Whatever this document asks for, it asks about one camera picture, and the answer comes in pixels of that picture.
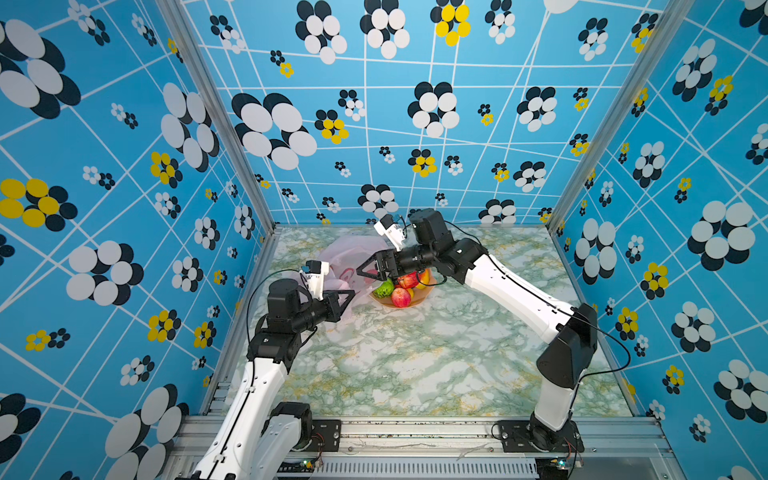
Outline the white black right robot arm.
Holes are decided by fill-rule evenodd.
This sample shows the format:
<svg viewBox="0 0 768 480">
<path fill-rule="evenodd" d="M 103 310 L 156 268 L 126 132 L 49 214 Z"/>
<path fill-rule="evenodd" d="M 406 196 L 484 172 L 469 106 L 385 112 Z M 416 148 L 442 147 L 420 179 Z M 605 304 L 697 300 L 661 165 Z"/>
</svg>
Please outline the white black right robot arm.
<svg viewBox="0 0 768 480">
<path fill-rule="evenodd" d="M 479 239 L 469 233 L 454 238 L 455 228 L 434 209 L 413 213 L 406 225 L 385 215 L 375 230 L 391 248 L 373 253 L 356 272 L 386 281 L 434 268 L 523 320 L 546 344 L 536 362 L 542 382 L 527 427 L 529 441 L 537 450 L 551 451 L 574 434 L 575 399 L 604 333 L 596 312 L 587 304 L 575 307 L 545 293 L 503 266 Z"/>
</svg>

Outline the pink printed plastic bag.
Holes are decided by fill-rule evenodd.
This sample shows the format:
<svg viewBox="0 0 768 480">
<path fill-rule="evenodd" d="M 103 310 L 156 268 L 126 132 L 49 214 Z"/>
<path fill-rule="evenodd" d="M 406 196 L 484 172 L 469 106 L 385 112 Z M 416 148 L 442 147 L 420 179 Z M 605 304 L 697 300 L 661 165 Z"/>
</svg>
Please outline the pink printed plastic bag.
<svg viewBox="0 0 768 480">
<path fill-rule="evenodd" d="M 361 300 L 365 300 L 377 282 L 358 276 L 356 268 L 372 254 L 388 248 L 389 245 L 382 237 L 350 235 L 335 240 L 317 258 L 310 260 L 320 260 L 330 264 L 330 272 L 325 277 L 324 290 L 350 289 L 355 291 L 355 298 L 349 305 L 350 307 Z"/>
</svg>

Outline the large red apple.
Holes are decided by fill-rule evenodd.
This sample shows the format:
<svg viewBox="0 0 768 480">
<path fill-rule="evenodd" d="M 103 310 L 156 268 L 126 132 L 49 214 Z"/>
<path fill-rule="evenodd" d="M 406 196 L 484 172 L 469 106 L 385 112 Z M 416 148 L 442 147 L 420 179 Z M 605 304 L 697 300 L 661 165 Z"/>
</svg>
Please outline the large red apple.
<svg viewBox="0 0 768 480">
<path fill-rule="evenodd" d="M 413 289 L 419 284 L 419 273 L 412 272 L 410 274 L 399 277 L 397 283 L 400 288 Z"/>
</svg>

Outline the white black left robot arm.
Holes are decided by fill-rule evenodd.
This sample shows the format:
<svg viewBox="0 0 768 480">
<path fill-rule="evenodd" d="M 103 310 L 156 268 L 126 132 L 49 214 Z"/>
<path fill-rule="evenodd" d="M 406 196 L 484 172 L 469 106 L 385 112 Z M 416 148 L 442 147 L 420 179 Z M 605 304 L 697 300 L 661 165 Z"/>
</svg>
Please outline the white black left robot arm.
<svg viewBox="0 0 768 480">
<path fill-rule="evenodd" d="M 311 407 L 275 399 L 304 345 L 302 335 L 339 322 L 355 295 L 351 289 L 315 294 L 291 278 L 270 284 L 234 403 L 192 479 L 271 479 L 293 449 L 310 442 Z"/>
</svg>

